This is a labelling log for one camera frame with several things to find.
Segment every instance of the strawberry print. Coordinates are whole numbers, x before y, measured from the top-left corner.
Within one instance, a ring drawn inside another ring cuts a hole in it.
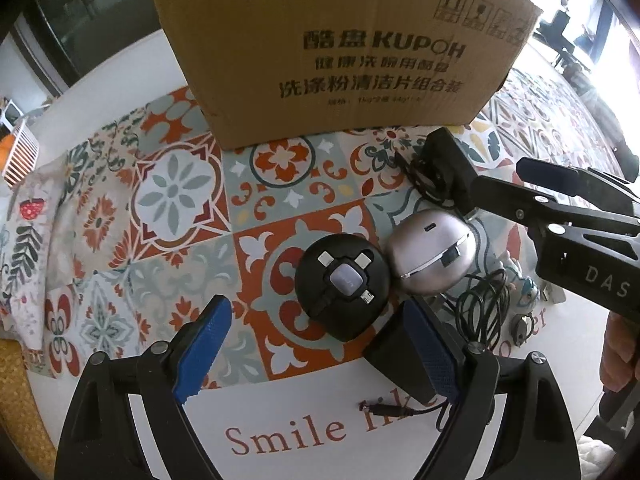
[[[31,200],[20,202],[20,215],[25,220],[35,220],[42,213],[44,203],[43,198],[32,198]]]

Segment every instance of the wall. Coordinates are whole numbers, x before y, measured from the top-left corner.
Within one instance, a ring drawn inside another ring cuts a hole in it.
[[[10,36],[0,44],[0,95],[13,99],[24,113],[49,97]]]

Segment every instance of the metal screw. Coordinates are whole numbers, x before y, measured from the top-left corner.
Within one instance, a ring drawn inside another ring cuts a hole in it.
[[[160,355],[164,354],[169,348],[169,343],[167,341],[156,341],[151,345],[151,353]]]
[[[549,224],[546,228],[555,235],[563,235],[566,232],[566,229],[559,224]]]
[[[99,365],[101,362],[104,361],[105,357],[107,357],[107,354],[105,354],[104,352],[95,352],[94,354],[91,355],[91,357],[89,357],[89,362],[92,365]]]
[[[478,341],[472,341],[471,343],[466,345],[466,347],[472,354],[480,355],[482,352],[484,352],[484,345],[482,343],[479,343]]]
[[[539,365],[546,363],[546,357],[541,352],[531,352],[531,360]]]

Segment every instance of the small figurine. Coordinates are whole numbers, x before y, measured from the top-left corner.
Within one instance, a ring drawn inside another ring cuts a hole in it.
[[[522,275],[520,262],[504,251],[496,260],[496,268],[507,274],[510,309],[516,314],[528,314],[540,298],[540,290],[530,276]]]

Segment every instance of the pillow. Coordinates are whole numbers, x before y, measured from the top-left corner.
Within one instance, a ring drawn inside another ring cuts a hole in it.
[[[65,181],[66,155],[28,174],[14,188],[2,248],[2,307],[11,314],[24,345],[42,350],[47,259],[53,222]]]

